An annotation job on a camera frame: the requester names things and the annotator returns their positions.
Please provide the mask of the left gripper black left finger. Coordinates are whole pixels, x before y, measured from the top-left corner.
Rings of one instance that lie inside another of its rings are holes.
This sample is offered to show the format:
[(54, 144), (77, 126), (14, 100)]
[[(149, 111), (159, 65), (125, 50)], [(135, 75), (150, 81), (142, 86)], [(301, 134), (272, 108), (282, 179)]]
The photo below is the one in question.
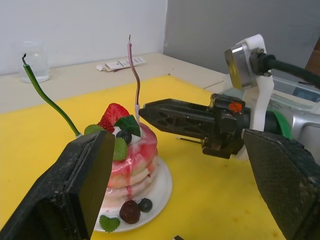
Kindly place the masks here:
[(89, 240), (112, 171), (115, 136), (106, 130), (66, 145), (0, 231), (2, 240)]

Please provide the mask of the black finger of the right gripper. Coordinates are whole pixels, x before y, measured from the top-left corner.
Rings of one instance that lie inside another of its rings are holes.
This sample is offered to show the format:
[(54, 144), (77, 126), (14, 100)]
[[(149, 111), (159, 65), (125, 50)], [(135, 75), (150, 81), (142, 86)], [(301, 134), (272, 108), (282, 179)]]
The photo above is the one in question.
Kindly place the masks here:
[(139, 115), (161, 132), (186, 137), (208, 137), (215, 127), (212, 116), (179, 107), (146, 106)]
[(185, 108), (185, 109), (192, 109), (192, 110), (207, 110), (208, 106), (200, 105), (196, 103), (181, 101), (177, 99), (162, 99), (153, 102), (148, 102), (144, 104), (144, 108), (151, 108), (151, 107), (175, 107), (175, 108)]

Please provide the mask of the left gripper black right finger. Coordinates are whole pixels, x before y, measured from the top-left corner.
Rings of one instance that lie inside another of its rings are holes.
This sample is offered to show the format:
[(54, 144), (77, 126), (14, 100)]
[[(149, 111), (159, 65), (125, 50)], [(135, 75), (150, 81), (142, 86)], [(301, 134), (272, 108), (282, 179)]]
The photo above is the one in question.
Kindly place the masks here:
[(243, 132), (257, 188), (287, 240), (320, 238), (320, 167), (304, 146), (253, 129)]

